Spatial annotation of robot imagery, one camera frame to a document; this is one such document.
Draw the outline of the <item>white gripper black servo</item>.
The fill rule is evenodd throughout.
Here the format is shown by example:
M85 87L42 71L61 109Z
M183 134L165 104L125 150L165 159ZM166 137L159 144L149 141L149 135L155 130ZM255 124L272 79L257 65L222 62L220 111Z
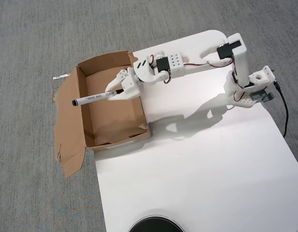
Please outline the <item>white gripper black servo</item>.
M109 101L132 100L141 95L141 90L138 86L133 68L129 67L127 70L121 70L107 85L105 92L110 92L113 88L119 86L120 84L122 85L123 92L109 97Z

